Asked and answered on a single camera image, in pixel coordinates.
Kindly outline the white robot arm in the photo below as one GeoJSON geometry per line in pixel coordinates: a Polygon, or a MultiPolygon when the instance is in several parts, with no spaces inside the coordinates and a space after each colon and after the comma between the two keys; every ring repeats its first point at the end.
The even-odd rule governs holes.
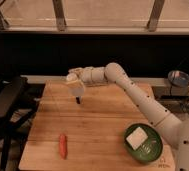
{"type": "Polygon", "coordinates": [[[118,63],[112,62],[104,67],[70,69],[67,79],[84,85],[115,83],[119,86],[155,130],[177,150],[175,171],[189,171],[189,118],[185,121],[177,118],[139,88],[118,63]]]}

